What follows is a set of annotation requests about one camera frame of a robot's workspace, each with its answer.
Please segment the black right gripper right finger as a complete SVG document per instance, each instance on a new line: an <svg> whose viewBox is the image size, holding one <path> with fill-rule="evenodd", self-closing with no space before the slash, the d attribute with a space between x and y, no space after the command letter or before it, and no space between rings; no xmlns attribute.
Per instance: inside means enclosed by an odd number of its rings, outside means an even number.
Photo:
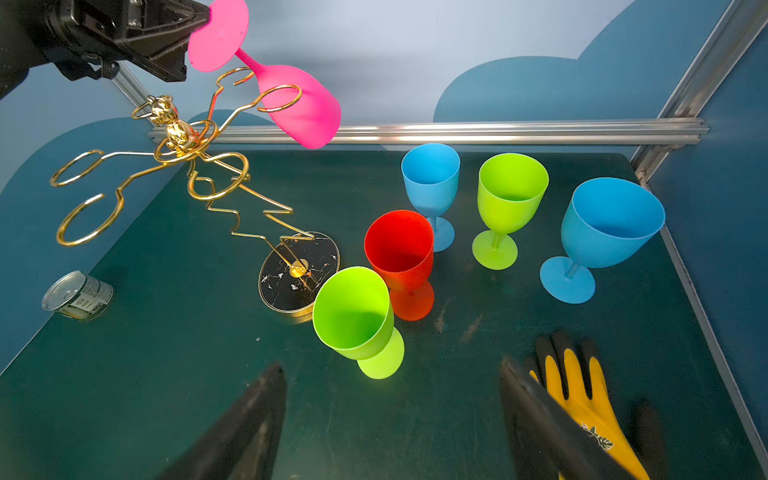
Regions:
<svg viewBox="0 0 768 480"><path fill-rule="evenodd" d="M518 479L630 479L521 367L505 358L500 401Z"/></svg>

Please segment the pink wine glass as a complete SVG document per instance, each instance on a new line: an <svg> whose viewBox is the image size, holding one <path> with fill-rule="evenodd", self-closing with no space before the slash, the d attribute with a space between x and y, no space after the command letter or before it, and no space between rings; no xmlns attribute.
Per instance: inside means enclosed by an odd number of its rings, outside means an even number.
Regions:
<svg viewBox="0 0 768 480"><path fill-rule="evenodd" d="M217 0L210 6L209 22L189 40L191 65L213 72L238 57L255 74L263 107L273 122L308 149L327 145L342 117L338 100L307 72L288 65L263 65L243 50L249 10L242 0Z"/></svg>

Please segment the blue wine glass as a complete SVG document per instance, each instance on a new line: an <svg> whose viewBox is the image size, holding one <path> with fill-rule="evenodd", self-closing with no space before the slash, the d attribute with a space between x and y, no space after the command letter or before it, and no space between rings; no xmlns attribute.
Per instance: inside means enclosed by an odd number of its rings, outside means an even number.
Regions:
<svg viewBox="0 0 768 480"><path fill-rule="evenodd" d="M613 177L583 182L573 191L561 225L566 254L541 265L542 286L564 303L587 302L596 290L592 271L633 256L665 220L659 199L636 183Z"/></svg>
<svg viewBox="0 0 768 480"><path fill-rule="evenodd" d="M460 165L459 154L440 143L412 148L401 163L407 196L415 210L429 221L435 253L448 249L455 239L453 225L442 215L456 198Z"/></svg>

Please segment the green wine glass back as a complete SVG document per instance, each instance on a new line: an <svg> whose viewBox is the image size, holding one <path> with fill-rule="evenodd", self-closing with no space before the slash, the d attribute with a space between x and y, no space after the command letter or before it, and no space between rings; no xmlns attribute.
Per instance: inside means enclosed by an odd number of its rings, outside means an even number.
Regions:
<svg viewBox="0 0 768 480"><path fill-rule="evenodd" d="M333 274L320 288L312 316L319 340L356 361L367 377L386 379L400 368L405 343L389 289L375 271L353 266Z"/></svg>

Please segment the green wine glass front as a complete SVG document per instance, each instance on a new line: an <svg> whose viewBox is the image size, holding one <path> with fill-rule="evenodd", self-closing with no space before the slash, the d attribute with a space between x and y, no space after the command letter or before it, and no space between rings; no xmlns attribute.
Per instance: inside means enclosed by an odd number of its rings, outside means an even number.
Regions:
<svg viewBox="0 0 768 480"><path fill-rule="evenodd" d="M549 174L533 157L503 153L479 169L477 205L487 229L472 242L472 254L490 270L504 270L518 258L510 235L530 222L549 186Z"/></svg>

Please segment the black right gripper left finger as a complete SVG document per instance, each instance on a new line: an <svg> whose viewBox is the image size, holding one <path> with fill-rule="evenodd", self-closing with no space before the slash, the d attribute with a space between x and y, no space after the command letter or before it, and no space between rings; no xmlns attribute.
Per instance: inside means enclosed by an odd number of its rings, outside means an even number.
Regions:
<svg viewBox="0 0 768 480"><path fill-rule="evenodd" d="M275 363L160 479L270 479L286 411L287 382Z"/></svg>

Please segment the green wine glass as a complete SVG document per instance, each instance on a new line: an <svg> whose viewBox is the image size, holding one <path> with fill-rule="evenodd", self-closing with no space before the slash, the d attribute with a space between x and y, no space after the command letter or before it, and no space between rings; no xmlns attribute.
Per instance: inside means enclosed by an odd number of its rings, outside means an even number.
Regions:
<svg viewBox="0 0 768 480"><path fill-rule="evenodd" d="M549 186L549 174L533 157L503 153L479 169L477 205L487 229L472 242L472 254L490 270L504 270L518 258L510 235L530 222Z"/></svg>
<svg viewBox="0 0 768 480"><path fill-rule="evenodd" d="M356 361L367 377L386 379L400 368L405 343L389 289L375 271L353 266L333 274L320 288L312 316L319 340Z"/></svg>

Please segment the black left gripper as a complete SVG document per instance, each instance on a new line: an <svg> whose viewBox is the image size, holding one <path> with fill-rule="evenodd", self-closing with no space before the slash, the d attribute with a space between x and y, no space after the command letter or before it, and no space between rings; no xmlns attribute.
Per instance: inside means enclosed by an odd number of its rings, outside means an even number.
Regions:
<svg viewBox="0 0 768 480"><path fill-rule="evenodd" d="M209 21L210 8L196 1L56 1L44 55L70 80L112 79L127 61L182 82L191 34Z"/></svg>

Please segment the red wine glass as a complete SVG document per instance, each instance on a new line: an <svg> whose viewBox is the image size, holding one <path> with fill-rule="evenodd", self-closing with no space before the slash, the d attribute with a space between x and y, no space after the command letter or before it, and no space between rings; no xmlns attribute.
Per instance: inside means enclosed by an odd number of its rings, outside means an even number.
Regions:
<svg viewBox="0 0 768 480"><path fill-rule="evenodd" d="M410 210L383 214L368 228L364 252L390 289L394 314L410 322L424 319L435 302L429 282L434 233L427 219Z"/></svg>

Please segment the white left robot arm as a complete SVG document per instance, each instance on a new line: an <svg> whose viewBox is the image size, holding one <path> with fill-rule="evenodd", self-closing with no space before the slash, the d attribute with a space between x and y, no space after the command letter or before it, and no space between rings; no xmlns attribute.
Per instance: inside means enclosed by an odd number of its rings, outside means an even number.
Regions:
<svg viewBox="0 0 768 480"><path fill-rule="evenodd" d="M112 80L125 61L183 82L190 36L210 18L210 8L196 1L3 1L1 95L49 63L71 81Z"/></svg>

